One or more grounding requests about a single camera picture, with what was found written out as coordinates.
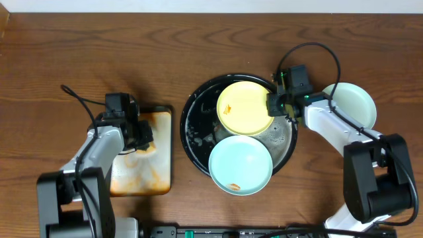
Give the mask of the yellow plate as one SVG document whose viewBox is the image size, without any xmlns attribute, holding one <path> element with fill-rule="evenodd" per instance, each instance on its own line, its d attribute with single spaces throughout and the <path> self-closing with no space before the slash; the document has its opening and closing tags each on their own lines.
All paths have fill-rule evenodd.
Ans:
<svg viewBox="0 0 423 238">
<path fill-rule="evenodd" d="M 268 115 L 266 97 L 270 91 L 251 81 L 232 83 L 217 100 L 217 116 L 232 134 L 255 136 L 265 131 L 274 118 Z"/>
</svg>

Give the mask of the light green plate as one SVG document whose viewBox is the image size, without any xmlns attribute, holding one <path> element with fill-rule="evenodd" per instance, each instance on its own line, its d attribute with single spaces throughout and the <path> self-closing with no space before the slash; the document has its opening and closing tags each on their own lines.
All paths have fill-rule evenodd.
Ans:
<svg viewBox="0 0 423 238">
<path fill-rule="evenodd" d="M 371 96 L 361 87 L 351 83 L 339 83 L 336 86 L 332 105 L 336 110 L 372 129 L 377 119 L 376 105 Z"/>
</svg>

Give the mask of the light blue plate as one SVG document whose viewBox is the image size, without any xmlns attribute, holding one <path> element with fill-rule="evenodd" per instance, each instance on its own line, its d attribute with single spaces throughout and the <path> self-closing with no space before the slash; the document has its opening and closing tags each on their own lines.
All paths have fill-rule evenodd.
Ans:
<svg viewBox="0 0 423 238">
<path fill-rule="evenodd" d="M 232 195 L 248 196 L 268 184 L 273 162 L 270 152 L 257 139 L 231 136 L 212 149 L 208 167 L 210 177 L 220 189 Z"/>
</svg>

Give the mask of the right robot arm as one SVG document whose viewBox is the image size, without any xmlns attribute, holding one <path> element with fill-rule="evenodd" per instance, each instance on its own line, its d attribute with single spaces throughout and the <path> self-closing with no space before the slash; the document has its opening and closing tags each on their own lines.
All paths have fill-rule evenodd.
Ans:
<svg viewBox="0 0 423 238">
<path fill-rule="evenodd" d="M 407 144 L 398 134 L 384 136 L 358 119 L 373 117 L 368 93 L 351 83 L 328 86 L 315 93 L 301 83 L 278 86 L 266 97 L 270 116 L 285 116 L 326 139 L 344 159 L 344 205 L 314 234 L 325 237 L 371 237 L 374 226 L 411 209 L 418 215 L 418 193 Z"/>
</svg>

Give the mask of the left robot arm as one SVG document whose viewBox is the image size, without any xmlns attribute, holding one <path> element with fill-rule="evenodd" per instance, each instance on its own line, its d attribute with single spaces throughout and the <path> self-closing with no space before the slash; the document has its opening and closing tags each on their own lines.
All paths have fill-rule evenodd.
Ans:
<svg viewBox="0 0 423 238">
<path fill-rule="evenodd" d="M 137 114 L 97 116 L 75 156 L 37 180 L 40 236 L 139 237 L 138 220 L 114 215 L 106 178 L 120 153 L 146 150 L 152 140 L 151 126 Z"/>
</svg>

